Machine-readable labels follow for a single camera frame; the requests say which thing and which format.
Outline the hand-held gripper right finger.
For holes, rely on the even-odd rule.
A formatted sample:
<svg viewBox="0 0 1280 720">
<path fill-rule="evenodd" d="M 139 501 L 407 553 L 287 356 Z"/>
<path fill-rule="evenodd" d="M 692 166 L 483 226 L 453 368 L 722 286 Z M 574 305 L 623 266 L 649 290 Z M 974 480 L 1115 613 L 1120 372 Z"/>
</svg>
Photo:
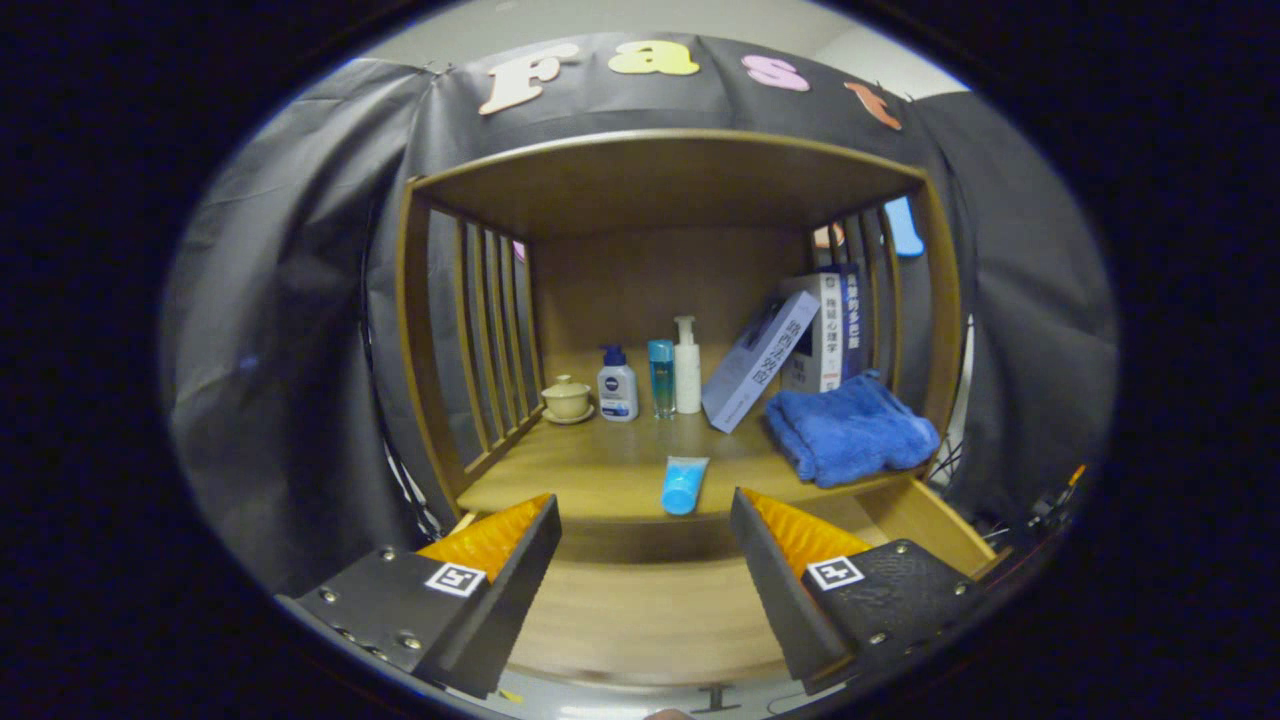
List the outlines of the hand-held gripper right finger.
<svg viewBox="0 0 1280 720">
<path fill-rule="evenodd" d="M 869 546 L 753 489 L 735 491 L 730 527 L 790 676 L 808 694 L 895 676 L 987 602 L 978 580 L 911 539 Z"/>
</svg>

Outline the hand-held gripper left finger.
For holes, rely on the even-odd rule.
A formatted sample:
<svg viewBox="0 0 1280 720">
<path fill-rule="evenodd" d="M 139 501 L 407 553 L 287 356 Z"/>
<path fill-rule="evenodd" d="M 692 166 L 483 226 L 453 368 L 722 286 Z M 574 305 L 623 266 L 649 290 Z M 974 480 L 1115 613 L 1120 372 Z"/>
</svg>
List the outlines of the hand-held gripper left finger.
<svg viewBox="0 0 1280 720">
<path fill-rule="evenodd" d="M 376 547 L 279 602 L 319 632 L 416 679 L 495 692 L 561 541 L 553 493 L 420 550 Z"/>
</svg>

